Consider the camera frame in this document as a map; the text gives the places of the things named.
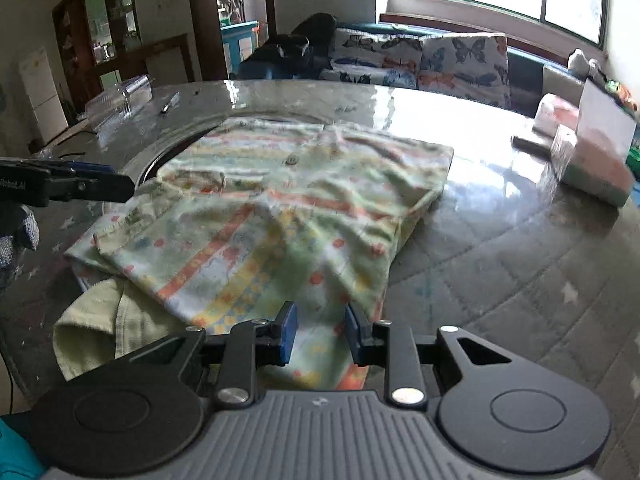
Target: round table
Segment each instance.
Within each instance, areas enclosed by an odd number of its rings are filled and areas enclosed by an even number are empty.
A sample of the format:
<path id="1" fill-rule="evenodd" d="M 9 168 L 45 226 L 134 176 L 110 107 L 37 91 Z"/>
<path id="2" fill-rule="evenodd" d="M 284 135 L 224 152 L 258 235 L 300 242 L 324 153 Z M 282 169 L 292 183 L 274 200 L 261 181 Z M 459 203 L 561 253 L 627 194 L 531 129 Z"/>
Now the round table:
<path id="1" fill-rule="evenodd" d="M 162 105 L 180 91 L 165 116 Z M 602 474 L 640 463 L 640 215 L 558 186 L 545 161 L 511 147 L 523 116 L 453 97 L 313 81 L 206 82 L 165 87 L 113 131 L 81 134 L 56 154 L 122 168 L 190 121 L 285 114 L 352 121 L 455 149 L 443 197 L 394 261 L 384 316 L 415 333 L 458 325 L 595 389 L 610 409 Z M 63 381 L 53 323 L 81 290 L 62 253 L 98 218 L 99 203 L 36 209 L 40 247 L 0 303 L 0 344 L 33 402 Z M 372 371 L 369 385 L 382 387 Z"/>

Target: metal screw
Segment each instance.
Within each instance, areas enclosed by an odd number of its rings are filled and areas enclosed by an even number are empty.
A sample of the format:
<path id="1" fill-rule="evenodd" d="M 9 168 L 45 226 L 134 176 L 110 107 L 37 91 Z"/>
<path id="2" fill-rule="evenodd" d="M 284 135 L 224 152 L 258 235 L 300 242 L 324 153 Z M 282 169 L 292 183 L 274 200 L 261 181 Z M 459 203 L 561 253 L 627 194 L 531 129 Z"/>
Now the metal screw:
<path id="1" fill-rule="evenodd" d="M 416 388 L 398 388 L 391 393 L 391 398 L 398 404 L 418 404 L 424 399 L 424 393 Z"/>
<path id="2" fill-rule="evenodd" d="M 222 388 L 218 392 L 218 399 L 226 404 L 242 404 L 249 400 L 249 393 L 242 388 Z"/>

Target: pillow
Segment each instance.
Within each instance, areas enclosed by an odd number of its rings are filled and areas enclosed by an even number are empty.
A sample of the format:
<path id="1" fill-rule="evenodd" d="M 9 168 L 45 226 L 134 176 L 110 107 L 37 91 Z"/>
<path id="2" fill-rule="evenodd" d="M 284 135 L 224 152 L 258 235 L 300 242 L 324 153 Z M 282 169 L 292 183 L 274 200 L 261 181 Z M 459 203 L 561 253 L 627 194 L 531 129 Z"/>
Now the pillow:
<path id="1" fill-rule="evenodd" d="M 334 35 L 332 65 L 395 68 L 415 74 L 423 56 L 424 38 L 426 36 L 369 34 L 338 28 Z"/>
<path id="2" fill-rule="evenodd" d="M 444 34 L 423 43 L 420 90 L 511 108 L 504 34 Z"/>
<path id="3" fill-rule="evenodd" d="M 342 81 L 346 83 L 364 83 L 370 85 L 393 86 L 417 90 L 418 84 L 414 74 L 406 70 L 394 68 L 369 68 L 366 66 L 344 65 L 336 70 L 324 69 L 320 79 L 325 81 Z"/>

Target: tissue box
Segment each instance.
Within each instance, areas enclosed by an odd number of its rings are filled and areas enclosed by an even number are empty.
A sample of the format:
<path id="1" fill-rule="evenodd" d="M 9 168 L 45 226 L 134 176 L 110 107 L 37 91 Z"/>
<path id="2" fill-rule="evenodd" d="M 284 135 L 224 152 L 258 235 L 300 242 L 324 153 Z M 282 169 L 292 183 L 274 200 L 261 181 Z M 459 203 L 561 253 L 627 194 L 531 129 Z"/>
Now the tissue box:
<path id="1" fill-rule="evenodd" d="M 589 139 L 577 137 L 561 124 L 551 145 L 551 165 L 560 182 L 622 207 L 635 182 L 634 176 L 615 153 L 604 148 L 604 134 L 601 142 L 597 135 L 598 132 L 592 132 Z"/>
<path id="2" fill-rule="evenodd" d="M 533 127 L 546 136 L 555 137 L 560 124 L 575 131 L 578 126 L 578 108 L 557 95 L 547 94 L 540 99 Z"/>

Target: gray gripper base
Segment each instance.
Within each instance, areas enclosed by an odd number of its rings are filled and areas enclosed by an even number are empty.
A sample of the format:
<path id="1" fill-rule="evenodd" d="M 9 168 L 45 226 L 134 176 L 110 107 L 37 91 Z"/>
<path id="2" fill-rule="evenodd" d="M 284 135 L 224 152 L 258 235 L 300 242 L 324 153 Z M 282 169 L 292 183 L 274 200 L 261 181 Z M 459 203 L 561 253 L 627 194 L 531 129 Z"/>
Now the gray gripper base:
<path id="1" fill-rule="evenodd" d="M 72 480 L 52 468 L 44 480 Z M 184 452 L 139 480 L 503 480 L 453 450 L 420 413 L 375 392 L 271 390 L 219 412 Z M 597 480 L 588 469 L 547 478 Z"/>

